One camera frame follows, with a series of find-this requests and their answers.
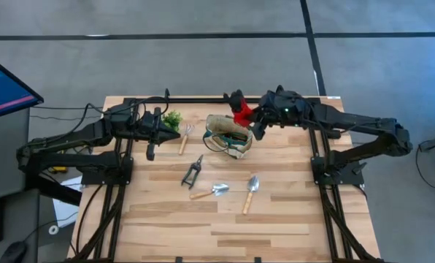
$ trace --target wooden table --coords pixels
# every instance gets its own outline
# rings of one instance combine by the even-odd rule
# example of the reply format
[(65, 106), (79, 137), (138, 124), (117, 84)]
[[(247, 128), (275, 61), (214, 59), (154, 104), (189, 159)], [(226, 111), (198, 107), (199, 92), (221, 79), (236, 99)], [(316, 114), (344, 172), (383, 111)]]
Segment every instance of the wooden table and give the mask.
[[(121, 104), (123, 99), (107, 97), (104, 109)], [(321, 97), (321, 102), (343, 110), (339, 98)], [(148, 104), (147, 108), (152, 110), (154, 106)], [(170, 110), (181, 113), (183, 123), (195, 125), (195, 130), (182, 156), (177, 154), (181, 140), (156, 147), (155, 161), (146, 160), (145, 142), (134, 144), (134, 172), (126, 187), (116, 262), (173, 262), (176, 256), (182, 256), (184, 262), (253, 262), (256, 256), (264, 262), (330, 261), (320, 194), (309, 164), (312, 149), (307, 130), (268, 128), (261, 141), (253, 141), (243, 159), (235, 160), (206, 149), (201, 141), (209, 114), (231, 115), (227, 104), (170, 104)], [(347, 133), (330, 143), (334, 150), (352, 147)], [(96, 152), (113, 148), (111, 143)], [(230, 191), (220, 197), (190, 201), (188, 187), (181, 186), (180, 181), (201, 154), (202, 171), (194, 189), (227, 183)], [(260, 188), (253, 195), (249, 214), (244, 216), (247, 182), (255, 174)], [(105, 188), (89, 207), (81, 245), (99, 225)], [(365, 196), (353, 186), (339, 188), (350, 230), (369, 253), (380, 256)], [(80, 211), (95, 189), (89, 186), (83, 190)], [(343, 256), (340, 233), (335, 229), (339, 255)], [(109, 236), (110, 229), (104, 237), (103, 256), (107, 255)]]

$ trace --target cable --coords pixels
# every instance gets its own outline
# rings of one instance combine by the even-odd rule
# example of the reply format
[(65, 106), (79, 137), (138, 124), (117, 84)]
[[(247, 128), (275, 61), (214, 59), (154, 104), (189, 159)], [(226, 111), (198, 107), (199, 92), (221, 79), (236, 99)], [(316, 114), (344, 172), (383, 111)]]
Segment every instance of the cable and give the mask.
[(140, 118), (138, 118), (137, 121), (142, 120), (142, 119), (143, 119), (143, 116), (145, 115), (145, 112), (146, 112), (146, 104), (145, 104), (145, 103), (142, 103), (142, 104), (143, 104), (143, 115), (142, 115)]
[(33, 106), (38, 109), (46, 109), (46, 110), (83, 110), (84, 107), (44, 107), (44, 106)]
[(48, 175), (46, 172), (41, 172), (41, 173), (42, 173), (43, 175), (49, 177), (52, 181), (54, 181), (54, 182), (60, 184), (56, 179), (54, 179), (52, 176)]
[(211, 151), (213, 151), (213, 152), (215, 152), (215, 153), (220, 153), (220, 152), (223, 152), (223, 151), (229, 149), (229, 145), (230, 145), (230, 144), (229, 144), (229, 143), (226, 143), (226, 144), (227, 144), (227, 148), (222, 149), (222, 150), (213, 150), (213, 149), (211, 149), (211, 148), (208, 146), (208, 144), (206, 143), (206, 141), (205, 141), (204, 139), (207, 139), (207, 138), (203, 137), (203, 143), (204, 143), (204, 146), (206, 146), (206, 148), (208, 148), (209, 150), (211, 150)]
[(92, 154), (91, 147), (89, 145), (83, 146), (81, 149), (77, 150), (76, 148), (73, 148), (73, 151), (77, 154), (81, 154), (85, 149), (88, 149), (89, 154)]
[(70, 239), (70, 247), (72, 248), (73, 253), (74, 253), (75, 255), (77, 255), (77, 251), (74, 249), (74, 246), (73, 246), (73, 243), (72, 243), (72, 240), (71, 240), (71, 239)]
[[(39, 118), (39, 119), (42, 119), (42, 120), (57, 120), (57, 121), (75, 121), (75, 120), (81, 120), (81, 118), (80, 117), (78, 117), (78, 118), (57, 118), (57, 117), (41, 117), (41, 116), (38, 116), (38, 115), (30, 115), (29, 117), (31, 117), (31, 118)], [(88, 117), (85, 117), (85, 119), (89, 119), (89, 118), (100, 118), (101, 116), (88, 116)]]
[(81, 219), (80, 219), (80, 225), (78, 226), (78, 233), (77, 233), (77, 242), (76, 242), (76, 249), (77, 252), (76, 254), (78, 254), (80, 252), (80, 234), (81, 234), (81, 227), (83, 225), (83, 221), (85, 220), (85, 216), (86, 216), (86, 211), (88, 211), (89, 206), (91, 205), (91, 202), (93, 201), (94, 197), (96, 196), (96, 194), (98, 193), (98, 191), (101, 189), (102, 185), (99, 185), (98, 188), (94, 191), (93, 195), (90, 197), (90, 199), (88, 200), (88, 203), (86, 204), (85, 210), (83, 211), (83, 214), (81, 215)]
[(354, 187), (356, 187), (358, 190), (360, 190), (362, 192), (362, 194), (365, 196), (365, 200), (368, 200), (369, 198), (366, 195), (365, 190), (362, 189), (362, 187), (360, 185), (353, 185)]
[(46, 140), (41, 140), (41, 141), (38, 141), (38, 142), (30, 142), (30, 143), (28, 143), (26, 146), (41, 145), (41, 144), (51, 143), (51, 142), (55, 142), (55, 141), (57, 141), (57, 140), (60, 140), (60, 139), (62, 139), (62, 138), (64, 138), (64, 137), (70, 135), (70, 134), (73, 133), (76, 129), (78, 129), (78, 127), (80, 127), (81, 123), (85, 120), (86, 112), (88, 111), (88, 108), (89, 108), (90, 106), (91, 106), (91, 107), (94, 107), (91, 103), (86, 104), (86, 106), (85, 106), (85, 110), (84, 110), (84, 112), (83, 112), (83, 115), (81, 116), (80, 122), (78, 122), (78, 124), (77, 124), (77, 125), (76, 125), (72, 130), (70, 130), (69, 132), (67, 132), (67, 133), (65, 133), (65, 134), (62, 134), (61, 136), (58, 136), (58, 137), (53, 138), (53, 139), (48, 140), (48, 141), (46, 141)]
[(417, 167), (417, 171), (419, 172), (419, 175), (420, 175), (420, 177), (422, 178), (422, 180), (426, 183), (426, 184), (428, 184), (428, 186), (430, 186), (430, 187), (432, 187), (432, 188), (435, 188), (435, 186), (432, 186), (424, 177), (423, 177), (423, 175), (422, 175), (422, 172), (420, 171), (420, 168), (419, 168), (419, 162), (418, 162), (418, 159), (419, 159), (419, 149), (420, 149), (420, 147), (417, 147), (417, 150), (415, 151), (415, 166)]
[(53, 224), (53, 223), (57, 223), (59, 221), (65, 221), (65, 220), (69, 220), (72, 216), (78, 214), (78, 212), (72, 213), (69, 217), (64, 218), (64, 219), (60, 219), (60, 220), (54, 220), (54, 221), (49, 221), (45, 224), (42, 224), (40, 226), (38, 226), (35, 230), (33, 230), (31, 233), (29, 233), (29, 235), (26, 236), (26, 238), (23, 240), (23, 242), (25, 242), (33, 233), (35, 233), (37, 230), (39, 230), (41, 227), (47, 226), (48, 224)]
[(313, 118), (315, 119), (316, 124), (320, 127), (321, 136), (325, 136), (326, 135), (326, 129), (325, 129), (325, 127), (323, 127), (323, 125), (321, 125), (321, 122), (318, 120), (318, 117), (315, 114), (315, 108), (313, 107), (312, 103), (310, 103), (308, 101), (308, 99), (305, 99), (304, 97), (301, 97), (301, 98), (304, 100), (305, 103), (308, 104), (308, 106), (312, 110)]
[(122, 196), (120, 195), (120, 190), (115, 198), (114, 203), (112, 204), (112, 207), (110, 208), (110, 211), (107, 213), (106, 217), (101, 220), (99, 223), (98, 229), (94, 232), (91, 239), (83, 246), (83, 249), (78, 253), (74, 259), (87, 259), (94, 246), (100, 242), (101, 238), (104, 236), (106, 232), (106, 228), (109, 226), (111, 220), (122, 211)]
[(363, 126), (363, 125), (368, 125), (368, 124), (377, 124), (377, 122), (376, 121), (375, 122), (374, 121), (370, 121), (370, 122), (364, 122), (364, 123), (357, 123), (357, 124), (354, 124), (351, 127), (347, 128), (347, 129), (345, 129), (344, 131), (341, 131), (341, 133), (343, 134), (345, 132), (348, 132), (348, 131), (354, 129), (355, 127), (359, 127), (359, 126)]
[(145, 102), (147, 102), (148, 100), (151, 100), (151, 99), (162, 99), (162, 100), (165, 101), (165, 103), (166, 103), (166, 109), (161, 113), (161, 115), (163, 115), (164, 113), (166, 113), (166, 111), (169, 109), (169, 100), (168, 100), (168, 99), (166, 99), (166, 98), (164, 98), (164, 97), (161, 97), (161, 96), (151, 96), (151, 97), (149, 97), (149, 98), (142, 99), (142, 100), (140, 100), (140, 101), (138, 101), (138, 102), (135, 102), (135, 103), (133, 103), (132, 105), (128, 106), (128, 107), (125, 108), (125, 109), (119, 109), (119, 110), (113, 111), (113, 112), (111, 112), (110, 114), (115, 114), (115, 113), (119, 113), (119, 112), (124, 111), (124, 110), (131, 109), (131, 108), (133, 108), (133, 107), (135, 107), (135, 106), (137, 106), (137, 105), (144, 104)]
[(91, 103), (88, 103), (88, 104), (86, 104), (86, 105), (87, 105), (87, 106), (90, 106), (91, 109), (95, 110), (95, 111), (98, 112), (98, 113), (105, 114), (105, 112), (103, 112), (102, 110), (100, 110), (98, 107), (92, 105)]

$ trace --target monitor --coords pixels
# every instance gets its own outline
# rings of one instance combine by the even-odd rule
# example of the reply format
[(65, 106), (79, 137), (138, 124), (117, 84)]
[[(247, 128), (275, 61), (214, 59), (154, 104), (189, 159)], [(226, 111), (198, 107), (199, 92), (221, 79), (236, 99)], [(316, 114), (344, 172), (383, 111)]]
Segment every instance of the monitor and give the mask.
[(43, 103), (44, 99), (0, 64), (0, 116)]

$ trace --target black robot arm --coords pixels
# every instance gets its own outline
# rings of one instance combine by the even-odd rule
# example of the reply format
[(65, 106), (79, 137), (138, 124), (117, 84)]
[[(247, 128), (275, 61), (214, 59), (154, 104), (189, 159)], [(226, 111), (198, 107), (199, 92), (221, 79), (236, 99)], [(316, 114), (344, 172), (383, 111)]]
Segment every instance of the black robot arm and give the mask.
[(165, 126), (161, 121), (161, 108), (154, 114), (144, 112), (138, 119), (132, 105), (119, 104), (104, 112), (104, 117), (86, 125), (79, 131), (46, 138), (37, 138), (18, 149), (17, 159), (20, 170), (38, 175), (44, 169), (54, 166), (77, 167), (80, 171), (93, 168), (118, 168), (121, 165), (120, 153), (110, 151), (97, 156), (61, 154), (78, 146), (105, 146), (113, 138), (148, 141), (147, 159), (154, 160), (154, 147), (167, 140), (180, 137), (180, 134)]
[(224, 96), (231, 105), (234, 121), (248, 126), (257, 140), (261, 140), (267, 126), (299, 126), (323, 131), (327, 137), (339, 139), (345, 131), (361, 132), (377, 136), (373, 142), (339, 152), (332, 150), (326, 155), (326, 166), (336, 167), (360, 161), (380, 154), (403, 156), (412, 150), (409, 132), (395, 118), (373, 118), (341, 113), (336, 108), (306, 99), (294, 91), (284, 91), (282, 86), (268, 91), (261, 97), (258, 107), (250, 109), (241, 91)]

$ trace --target wooden handle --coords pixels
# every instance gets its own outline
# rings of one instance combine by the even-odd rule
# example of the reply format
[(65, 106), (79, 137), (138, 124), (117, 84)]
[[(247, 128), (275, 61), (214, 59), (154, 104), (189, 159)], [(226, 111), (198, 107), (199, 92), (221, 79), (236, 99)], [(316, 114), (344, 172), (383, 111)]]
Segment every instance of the wooden handle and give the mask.
[(247, 196), (247, 201), (245, 202), (244, 210), (242, 211), (244, 215), (247, 215), (248, 213), (248, 209), (250, 208), (250, 203), (252, 202), (252, 197), (253, 197), (253, 193), (249, 192)]
[(205, 196), (210, 195), (210, 194), (212, 194), (212, 190), (201, 192), (201, 193), (197, 193), (197, 194), (191, 194), (190, 195), (190, 199), (193, 200), (193, 199), (197, 199), (197, 198), (200, 198), (200, 197), (205, 197)]
[(187, 143), (188, 135), (185, 135), (182, 139), (182, 144), (180, 146), (179, 155), (183, 154), (183, 150), (185, 149), (185, 144)]

